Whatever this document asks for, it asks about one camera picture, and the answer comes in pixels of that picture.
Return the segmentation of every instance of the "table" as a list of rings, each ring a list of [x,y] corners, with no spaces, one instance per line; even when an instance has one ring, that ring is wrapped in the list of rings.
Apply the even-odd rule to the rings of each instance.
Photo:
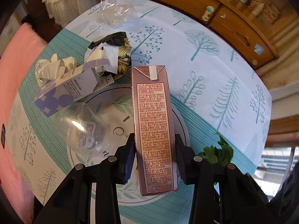
[[[148,0],[109,1],[134,4],[138,18],[112,28],[101,22],[96,5],[63,29],[37,60],[57,53],[82,64],[91,41],[126,31],[133,65],[166,65],[171,101],[186,123],[195,153],[217,146],[219,131],[234,149],[232,162],[253,174],[265,145],[272,100],[251,67],[216,34],[171,8]],[[24,180],[45,204],[73,165],[54,116],[46,118],[33,103],[38,91],[34,71],[35,65],[19,88],[6,136]],[[130,75],[115,83],[129,84]],[[188,223],[192,194],[193,186],[180,181],[178,192],[151,203],[120,203],[122,222]]]

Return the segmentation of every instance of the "green vegetable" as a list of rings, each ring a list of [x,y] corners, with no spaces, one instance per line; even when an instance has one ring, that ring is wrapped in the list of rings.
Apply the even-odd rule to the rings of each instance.
[[[221,146],[221,149],[217,149],[214,146],[205,147],[203,152],[198,153],[198,156],[206,159],[211,164],[219,164],[221,166],[226,166],[231,162],[231,159],[234,155],[233,148],[225,141],[222,135],[217,132],[217,135],[220,137],[218,144]]]

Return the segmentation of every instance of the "pink cushion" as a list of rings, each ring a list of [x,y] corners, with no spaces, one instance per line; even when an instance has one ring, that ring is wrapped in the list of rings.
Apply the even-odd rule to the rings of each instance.
[[[27,71],[47,46],[31,28],[23,24],[12,38],[0,60],[0,127],[6,125],[9,112]],[[25,224],[32,223],[34,195],[22,180],[8,147],[0,147],[0,180],[16,213]]]

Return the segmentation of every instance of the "blue sticker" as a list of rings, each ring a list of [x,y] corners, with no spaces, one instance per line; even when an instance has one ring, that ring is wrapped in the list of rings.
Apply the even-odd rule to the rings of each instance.
[[[261,47],[259,44],[255,44],[255,53],[257,53],[258,55],[260,55],[263,52],[264,52],[264,48]]]

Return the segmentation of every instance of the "teal stripe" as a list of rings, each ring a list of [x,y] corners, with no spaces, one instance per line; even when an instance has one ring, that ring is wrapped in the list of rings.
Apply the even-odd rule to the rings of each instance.
[[[89,41],[63,29],[38,56],[19,88],[22,104],[38,139],[65,174],[68,174],[72,167],[68,160],[67,147],[53,125],[54,116],[46,118],[33,103],[39,89],[34,75],[35,64],[38,60],[49,59],[54,53],[57,53],[58,58],[73,56],[76,58],[77,64],[81,65],[84,63],[84,54],[89,44]]]
[[[77,60],[77,64],[81,65],[84,63],[84,54],[89,44],[89,41],[79,37],[73,32],[63,29],[42,51],[36,61],[49,59],[54,53],[58,53],[59,58],[74,56]],[[54,116],[46,118],[33,103],[38,90],[34,76],[36,61],[22,82],[19,88],[19,94],[29,122],[35,129],[41,144],[58,167],[65,174],[68,174],[71,170],[71,165],[68,160],[67,147],[55,130],[53,125]],[[131,84],[130,71],[115,81],[115,84],[123,83]],[[171,95],[171,102],[176,106],[186,123],[190,145],[195,153],[202,151],[205,146],[214,145],[219,147],[217,144],[219,138],[215,135],[216,129],[213,126],[173,95]],[[234,162],[243,173],[249,172],[253,174],[256,166],[231,142],[228,141],[228,143],[234,148],[232,162]],[[120,206],[119,209],[121,215],[141,224],[183,224],[189,221],[192,196],[193,186],[186,186],[181,181],[179,183],[178,192],[168,194],[150,204],[142,206]]]

